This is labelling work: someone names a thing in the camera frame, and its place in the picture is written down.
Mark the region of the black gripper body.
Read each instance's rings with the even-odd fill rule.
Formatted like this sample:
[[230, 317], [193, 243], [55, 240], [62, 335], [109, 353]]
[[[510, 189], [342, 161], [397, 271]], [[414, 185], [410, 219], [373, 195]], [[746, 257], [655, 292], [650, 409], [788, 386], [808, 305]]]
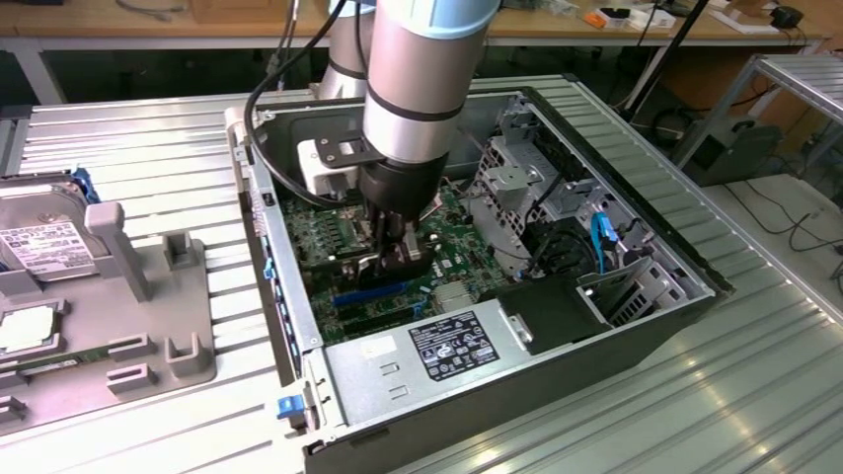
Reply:
[[377, 247], [390, 247], [405, 237], [407, 226], [418, 227], [422, 211], [439, 191], [447, 160], [409, 164], [386, 159], [362, 166], [359, 188]]

